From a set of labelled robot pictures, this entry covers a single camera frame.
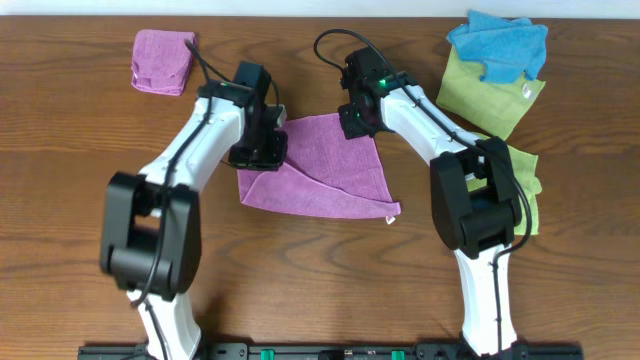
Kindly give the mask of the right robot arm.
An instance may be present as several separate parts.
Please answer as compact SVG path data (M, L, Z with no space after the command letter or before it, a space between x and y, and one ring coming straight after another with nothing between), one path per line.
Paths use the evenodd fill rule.
M435 229L456 257L463 299L462 336L477 357L505 353L516 341L508 297L508 250L523 219L506 143L458 126L415 79L389 69L370 47L345 59L338 109L346 139L400 135L427 163Z

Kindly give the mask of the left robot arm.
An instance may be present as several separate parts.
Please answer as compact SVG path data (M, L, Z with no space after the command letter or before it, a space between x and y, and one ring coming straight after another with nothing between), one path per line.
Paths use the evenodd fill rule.
M200 193L222 161L276 171L287 134L282 105L265 98L272 78L255 63L232 80L207 78L172 142L138 173L117 172L106 189L100 268L139 311L151 359L206 359L189 288L202 253Z

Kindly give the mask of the purple microfiber cloth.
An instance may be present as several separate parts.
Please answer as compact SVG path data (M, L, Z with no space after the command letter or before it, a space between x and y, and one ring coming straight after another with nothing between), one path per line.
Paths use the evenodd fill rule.
M346 139L336 113L288 120L283 130L288 150L279 170L238 172L242 204L290 215L389 223L401 214L372 138Z

